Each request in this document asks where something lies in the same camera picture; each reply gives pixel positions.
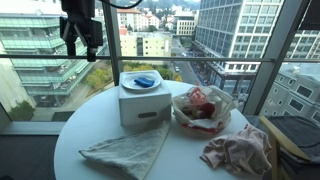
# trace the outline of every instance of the blue object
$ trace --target blue object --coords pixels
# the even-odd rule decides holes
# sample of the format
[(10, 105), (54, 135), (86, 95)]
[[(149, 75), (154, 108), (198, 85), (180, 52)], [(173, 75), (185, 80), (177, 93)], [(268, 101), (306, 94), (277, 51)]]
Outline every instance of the blue object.
[(134, 80), (134, 82), (145, 88), (151, 87), (154, 84), (154, 80), (149, 80), (144, 77), (138, 77), (137, 79)]

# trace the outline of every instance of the white box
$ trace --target white box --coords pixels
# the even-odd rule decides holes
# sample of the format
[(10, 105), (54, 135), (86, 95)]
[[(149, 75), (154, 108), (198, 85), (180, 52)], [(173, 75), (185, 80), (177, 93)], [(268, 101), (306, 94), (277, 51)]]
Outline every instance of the white box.
[[(134, 82), (138, 77), (155, 80), (150, 88)], [(171, 92), (156, 70), (120, 73), (119, 109), (122, 126), (171, 119)]]

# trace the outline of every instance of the pink cloth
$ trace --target pink cloth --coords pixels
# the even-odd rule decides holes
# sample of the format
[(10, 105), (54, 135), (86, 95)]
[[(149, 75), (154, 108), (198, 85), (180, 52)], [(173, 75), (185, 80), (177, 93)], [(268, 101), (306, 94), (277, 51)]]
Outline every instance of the pink cloth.
[(272, 150), (268, 136), (261, 130), (246, 125), (235, 134), (212, 139), (200, 156), (213, 169), (224, 162), (227, 170), (263, 175), (271, 169), (267, 155)]

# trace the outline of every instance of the chair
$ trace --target chair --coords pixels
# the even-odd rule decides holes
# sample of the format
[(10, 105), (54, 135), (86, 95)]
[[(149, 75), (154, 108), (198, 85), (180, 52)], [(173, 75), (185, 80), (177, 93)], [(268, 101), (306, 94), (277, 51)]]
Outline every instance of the chair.
[(319, 179), (320, 125), (299, 116), (261, 116), (269, 133), (272, 180)]

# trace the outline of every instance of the plastic bag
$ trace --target plastic bag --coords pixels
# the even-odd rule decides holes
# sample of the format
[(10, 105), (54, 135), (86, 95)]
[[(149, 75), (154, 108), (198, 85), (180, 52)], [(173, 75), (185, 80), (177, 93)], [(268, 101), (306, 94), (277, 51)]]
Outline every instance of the plastic bag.
[(173, 114), (184, 127), (204, 134), (216, 134), (231, 119), (238, 107), (232, 96), (216, 86), (196, 86), (173, 97)]

